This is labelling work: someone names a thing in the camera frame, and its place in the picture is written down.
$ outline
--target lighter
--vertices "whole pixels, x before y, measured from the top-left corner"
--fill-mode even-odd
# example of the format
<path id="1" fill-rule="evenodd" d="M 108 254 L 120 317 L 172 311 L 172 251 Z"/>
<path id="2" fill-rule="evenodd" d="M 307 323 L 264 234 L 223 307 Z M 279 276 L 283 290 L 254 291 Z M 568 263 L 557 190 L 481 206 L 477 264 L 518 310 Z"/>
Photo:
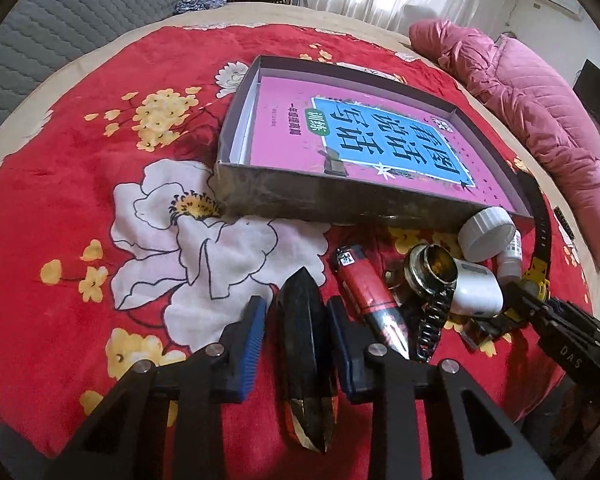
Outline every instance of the lighter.
<path id="1" fill-rule="evenodd" d="M 337 248 L 336 275 L 374 335 L 409 359 L 407 326 L 394 297 L 359 245 Z"/>

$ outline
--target white flower print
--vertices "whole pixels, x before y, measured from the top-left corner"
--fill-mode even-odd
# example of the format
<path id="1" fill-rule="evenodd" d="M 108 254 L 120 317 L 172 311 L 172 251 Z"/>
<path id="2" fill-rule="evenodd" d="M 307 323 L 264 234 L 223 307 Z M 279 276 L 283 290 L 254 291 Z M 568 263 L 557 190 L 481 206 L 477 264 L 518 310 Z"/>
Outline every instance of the white flower print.
<path id="1" fill-rule="evenodd" d="M 324 283 L 328 224 L 218 218 L 214 176 L 204 164 L 163 159 L 142 184 L 114 190 L 111 237 L 133 254 L 113 276 L 116 309 L 139 308 L 173 291 L 164 312 L 171 339 L 191 351 L 218 340 L 249 298 L 270 301 L 300 267 Z"/>
<path id="2" fill-rule="evenodd" d="M 387 72 L 380 72 L 379 70 L 374 70 L 372 68 L 367 68 L 365 66 L 360 66 L 360 65 L 354 65 L 351 63 L 340 62 L 340 63 L 336 63 L 336 65 L 346 66 L 347 68 L 353 68 L 355 70 L 360 70 L 361 72 L 367 72 L 369 74 L 379 75 L 379 76 L 385 77 L 387 79 L 393 79 L 394 81 L 402 83 L 402 81 L 400 81 L 395 75 L 388 74 Z"/>
<path id="3" fill-rule="evenodd" d="M 216 75 L 216 83 L 220 87 L 216 97 L 222 98 L 225 95 L 234 94 L 248 69 L 249 67 L 241 61 L 229 62 L 224 68 L 221 68 Z"/>
<path id="4" fill-rule="evenodd" d="M 411 54 L 407 54 L 406 52 L 396 52 L 395 55 L 401 60 L 406 61 L 407 63 L 420 59 L 418 56 L 412 56 Z"/>
<path id="5" fill-rule="evenodd" d="M 316 32 L 322 32 L 323 34 L 333 34 L 334 36 L 346 36 L 344 32 L 336 32 L 335 30 L 327 30 L 325 28 L 316 28 Z"/>
<path id="6" fill-rule="evenodd" d="M 206 23 L 200 25 L 187 25 L 184 30 L 211 30 L 213 28 L 227 28 L 230 23 Z"/>
<path id="7" fill-rule="evenodd" d="M 267 23 L 208 23 L 206 25 L 187 25 L 182 27 L 184 30 L 211 30 L 213 28 L 227 28 L 227 27 L 248 27 L 256 28 L 267 25 Z"/>

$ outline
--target red blanket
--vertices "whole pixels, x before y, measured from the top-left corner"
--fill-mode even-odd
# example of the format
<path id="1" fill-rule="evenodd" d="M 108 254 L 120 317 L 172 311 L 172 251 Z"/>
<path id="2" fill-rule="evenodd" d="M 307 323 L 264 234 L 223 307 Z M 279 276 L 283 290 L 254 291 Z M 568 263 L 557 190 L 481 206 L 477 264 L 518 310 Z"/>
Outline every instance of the red blanket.
<path id="1" fill-rule="evenodd" d="M 133 362 L 184 359 L 238 319 L 246 298 L 271 298 L 298 267 L 325 298 L 337 294 L 325 262 L 343 242 L 362 243 L 378 269 L 420 239 L 457 253 L 454 236 L 428 231 L 216 217 L 219 128 L 259 54 L 368 67 L 442 97 L 521 167 L 448 75 L 350 36 L 164 27 L 126 47 L 67 92 L 0 168 L 0 419 L 45 454 L 62 449 Z M 587 306 L 576 255 L 552 223 L 552 292 Z M 532 247 L 529 234 L 525 265 Z M 518 418 L 562 377 L 537 340 L 523 330 L 470 354 L 448 330 L 434 362 L 456 359 Z M 229 478 L 366 478 L 370 407 L 342 399 L 332 449 L 301 449 L 283 436 L 274 359 L 267 335 L 254 392 L 224 409 Z"/>

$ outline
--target jar lid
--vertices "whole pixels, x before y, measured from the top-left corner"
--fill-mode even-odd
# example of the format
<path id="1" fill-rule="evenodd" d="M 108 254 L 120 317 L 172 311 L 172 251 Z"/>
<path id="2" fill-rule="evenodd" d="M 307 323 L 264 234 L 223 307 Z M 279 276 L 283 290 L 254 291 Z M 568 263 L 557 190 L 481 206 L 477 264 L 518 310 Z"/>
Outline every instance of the jar lid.
<path id="1" fill-rule="evenodd" d="M 458 244 L 469 262 L 483 262 L 501 253 L 516 235 L 516 226 L 503 208 L 488 207 L 472 216 L 458 233 Z"/>

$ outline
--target white plastic container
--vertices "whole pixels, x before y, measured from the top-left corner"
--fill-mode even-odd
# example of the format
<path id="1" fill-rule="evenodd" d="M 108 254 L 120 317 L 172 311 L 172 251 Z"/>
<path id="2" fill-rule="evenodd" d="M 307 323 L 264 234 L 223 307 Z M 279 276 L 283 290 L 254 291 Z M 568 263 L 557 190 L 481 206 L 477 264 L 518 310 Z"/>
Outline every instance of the white plastic container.
<path id="1" fill-rule="evenodd" d="M 516 226 L 506 210 L 488 207 L 475 214 L 458 233 L 464 259 L 483 262 L 503 251 L 513 240 Z"/>
<path id="2" fill-rule="evenodd" d="M 451 312 L 460 316 L 493 317 L 502 310 L 502 291 L 493 273 L 482 265 L 456 260 L 458 280 Z"/>
<path id="3" fill-rule="evenodd" d="M 522 237 L 516 231 L 511 243 L 496 257 L 496 275 L 500 285 L 516 282 L 522 277 Z"/>

